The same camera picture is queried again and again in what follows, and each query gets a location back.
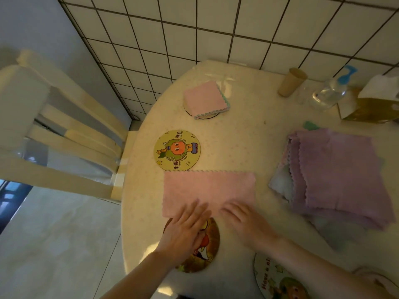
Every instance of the clear bottle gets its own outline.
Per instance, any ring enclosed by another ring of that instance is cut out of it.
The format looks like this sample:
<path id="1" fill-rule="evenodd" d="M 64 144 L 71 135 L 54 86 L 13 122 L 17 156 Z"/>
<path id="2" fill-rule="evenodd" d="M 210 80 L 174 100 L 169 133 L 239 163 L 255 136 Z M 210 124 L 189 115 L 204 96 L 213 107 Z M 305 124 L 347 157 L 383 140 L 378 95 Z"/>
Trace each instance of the clear bottle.
<path id="1" fill-rule="evenodd" d="M 313 92 L 310 104 L 314 108 L 325 111 L 344 97 L 350 77 L 357 71 L 355 67 L 350 65 L 344 67 L 349 70 L 348 74 L 342 75 L 338 79 L 333 78 L 326 81 L 321 90 Z"/>

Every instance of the wooden chair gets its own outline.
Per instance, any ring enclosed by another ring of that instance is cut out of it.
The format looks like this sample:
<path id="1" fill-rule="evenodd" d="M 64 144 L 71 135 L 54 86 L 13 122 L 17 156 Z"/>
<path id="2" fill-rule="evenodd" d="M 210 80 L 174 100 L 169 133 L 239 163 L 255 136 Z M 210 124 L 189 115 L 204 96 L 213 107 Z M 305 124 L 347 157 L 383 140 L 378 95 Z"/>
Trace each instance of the wooden chair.
<path id="1" fill-rule="evenodd" d="M 0 179 L 120 201 L 137 131 L 128 131 L 110 111 L 42 56 L 23 50 L 17 62 L 18 65 L 0 70 Z M 116 134 L 122 147 L 48 104 L 51 87 Z M 64 136 L 34 124 L 38 117 L 66 129 Z M 24 137 L 107 168 L 113 173 L 111 184 L 19 158 L 13 151 L 20 147 Z"/>

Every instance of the folded pink cloth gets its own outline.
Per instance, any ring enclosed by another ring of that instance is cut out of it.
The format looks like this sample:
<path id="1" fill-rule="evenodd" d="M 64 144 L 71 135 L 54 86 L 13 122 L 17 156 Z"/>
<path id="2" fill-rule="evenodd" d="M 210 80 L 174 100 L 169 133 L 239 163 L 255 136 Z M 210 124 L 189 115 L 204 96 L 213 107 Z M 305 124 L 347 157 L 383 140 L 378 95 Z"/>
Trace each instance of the folded pink cloth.
<path id="1" fill-rule="evenodd" d="M 290 135 L 288 143 L 288 159 L 290 164 L 290 173 L 294 183 L 294 194 L 290 207 L 292 211 L 301 215 L 322 216 L 334 221 L 345 221 L 359 224 L 365 228 L 381 229 L 381 226 L 374 222 L 373 219 L 358 215 L 356 213 L 337 211 L 334 208 L 313 208 L 307 206 L 305 193 L 307 184 L 302 176 L 299 164 L 299 146 L 300 141 L 297 132 Z M 323 171 L 323 176 L 328 176 L 329 173 Z"/>
<path id="2" fill-rule="evenodd" d="M 330 129 L 299 131 L 297 136 L 308 207 L 351 212 L 381 227 L 395 222 L 370 137 Z"/>
<path id="3" fill-rule="evenodd" d="M 215 81 L 209 81 L 184 91 L 187 112 L 195 119 L 230 109 Z"/>
<path id="4" fill-rule="evenodd" d="M 162 215 L 173 217 L 184 204 L 208 202 L 212 216 L 230 200 L 255 205 L 255 174 L 230 171 L 165 171 Z"/>

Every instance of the white tissue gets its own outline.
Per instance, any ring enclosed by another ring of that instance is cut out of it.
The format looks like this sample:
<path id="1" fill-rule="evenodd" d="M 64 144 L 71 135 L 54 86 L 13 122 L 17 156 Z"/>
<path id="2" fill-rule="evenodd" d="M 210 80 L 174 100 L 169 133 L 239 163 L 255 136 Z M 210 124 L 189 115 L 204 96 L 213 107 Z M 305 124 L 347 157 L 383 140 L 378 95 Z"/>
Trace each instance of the white tissue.
<path id="1" fill-rule="evenodd" d="M 379 98 L 383 100 L 397 100 L 396 95 L 399 92 L 399 76 L 387 77 L 383 75 L 374 76 L 363 90 L 358 98 Z"/>

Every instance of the tiled wall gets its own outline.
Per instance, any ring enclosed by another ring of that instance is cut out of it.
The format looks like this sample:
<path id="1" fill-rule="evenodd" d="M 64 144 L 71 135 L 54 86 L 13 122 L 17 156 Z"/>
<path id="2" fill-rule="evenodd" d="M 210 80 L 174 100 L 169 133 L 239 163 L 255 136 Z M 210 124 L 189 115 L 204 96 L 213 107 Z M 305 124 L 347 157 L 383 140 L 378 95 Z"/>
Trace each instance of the tiled wall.
<path id="1" fill-rule="evenodd" d="M 399 0 L 60 0 L 125 107 L 143 120 L 206 59 L 364 84 L 399 75 Z"/>

